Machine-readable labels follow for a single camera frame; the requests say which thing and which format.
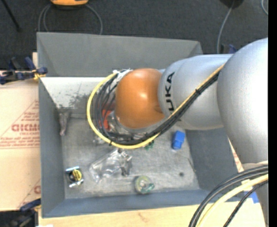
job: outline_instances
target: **cardboard sheet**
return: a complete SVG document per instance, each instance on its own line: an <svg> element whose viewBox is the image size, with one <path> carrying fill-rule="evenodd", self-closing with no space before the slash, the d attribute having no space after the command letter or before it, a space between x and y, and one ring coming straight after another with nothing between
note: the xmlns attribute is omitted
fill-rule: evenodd
<svg viewBox="0 0 277 227"><path fill-rule="evenodd" d="M0 85L0 211L40 196L38 83Z"/></svg>

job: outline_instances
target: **gray cable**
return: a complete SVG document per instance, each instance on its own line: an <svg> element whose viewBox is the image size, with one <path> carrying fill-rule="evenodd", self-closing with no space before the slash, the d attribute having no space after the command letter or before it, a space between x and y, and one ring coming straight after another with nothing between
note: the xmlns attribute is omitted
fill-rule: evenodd
<svg viewBox="0 0 277 227"><path fill-rule="evenodd" d="M221 37L221 35L222 35L222 31L223 31L223 29L224 29L225 23L226 23L226 21L227 21L229 15L230 15L230 13L231 13L231 11L232 11L232 9L233 9L234 3L235 3L235 0L233 0L231 6L230 6L230 8L229 8L229 11L227 12L227 14L226 14L226 16L225 16L225 19L224 19L224 21L223 21L223 23L222 23L222 25L221 25L221 27L220 27L220 29L219 29L219 33L218 33L218 37L217 37L217 44L216 44L216 52L217 52L217 54L219 54L220 37Z"/></svg>
<svg viewBox="0 0 277 227"><path fill-rule="evenodd" d="M265 12L266 15L269 15L268 11L265 9L265 7L263 5L263 2L264 2L264 0L261 0L261 2L260 2L261 8Z"/></svg>
<svg viewBox="0 0 277 227"><path fill-rule="evenodd" d="M88 4L85 5L87 8L89 8L98 18L99 22L100 22L100 32L99 35L101 35L103 33L103 22L102 19L100 17L100 15L97 13L97 11L95 11L91 6L89 6Z"/></svg>
<svg viewBox="0 0 277 227"><path fill-rule="evenodd" d="M48 10L50 9L51 7L51 3L50 4L47 4L41 11L40 15L39 15L39 19L38 19L38 29L37 31L40 32L41 31L41 21L43 21L43 26L44 26L44 29L46 30L46 32L49 32L49 29L46 25L46 15L47 15L47 12ZM97 13L97 11L95 11L91 6L89 6L88 4L85 4L85 6L90 9L95 15L96 17L98 18L99 20L99 23L100 23L100 32L99 32L99 35L101 35L103 33L103 22L102 22L102 19L100 17L100 15Z"/></svg>
<svg viewBox="0 0 277 227"><path fill-rule="evenodd" d="M49 9L49 7L51 6L51 4L47 4L41 11L40 15L39 15L39 19L38 19L38 32L41 31L41 19L42 16L44 15L45 10Z"/></svg>

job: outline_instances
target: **blue block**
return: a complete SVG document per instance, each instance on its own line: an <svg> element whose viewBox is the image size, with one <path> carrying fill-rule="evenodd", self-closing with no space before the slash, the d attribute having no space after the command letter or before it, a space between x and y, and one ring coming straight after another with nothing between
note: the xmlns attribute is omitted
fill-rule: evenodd
<svg viewBox="0 0 277 227"><path fill-rule="evenodd" d="M182 144L185 141L185 133L181 131L176 131L172 137L172 148L180 149L182 148Z"/></svg>

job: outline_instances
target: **black floor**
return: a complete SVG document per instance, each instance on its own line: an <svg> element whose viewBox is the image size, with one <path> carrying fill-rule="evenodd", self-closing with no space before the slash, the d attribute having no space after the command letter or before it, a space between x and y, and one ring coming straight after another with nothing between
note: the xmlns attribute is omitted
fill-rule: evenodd
<svg viewBox="0 0 277 227"><path fill-rule="evenodd" d="M235 0L221 43L240 49L268 37L268 15L262 0ZM0 68L12 56L23 60L36 50L38 19L49 0L6 0L22 28L16 30L0 0ZM233 0L91 0L102 18L104 35L196 40L204 53L216 53L217 37ZM268 10L268 0L263 1ZM99 21L87 8L63 11L51 7L45 23L50 31L98 34ZM43 20L40 25L44 31ZM19 213L0 213L0 226Z"/></svg>

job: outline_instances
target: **clear plastic object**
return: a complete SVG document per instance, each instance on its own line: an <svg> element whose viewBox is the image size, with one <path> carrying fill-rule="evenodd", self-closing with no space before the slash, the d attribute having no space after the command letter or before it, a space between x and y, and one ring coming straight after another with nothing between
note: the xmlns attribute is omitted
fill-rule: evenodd
<svg viewBox="0 0 277 227"><path fill-rule="evenodd" d="M149 177L142 175L135 179L134 186L135 186L135 190L138 193L147 194L152 189L154 189L155 185L153 184L153 182Z"/></svg>
<svg viewBox="0 0 277 227"><path fill-rule="evenodd" d="M118 171L127 176L131 168L131 159L132 156L127 155L125 151L116 149L93 162L89 167L89 172L96 183Z"/></svg>

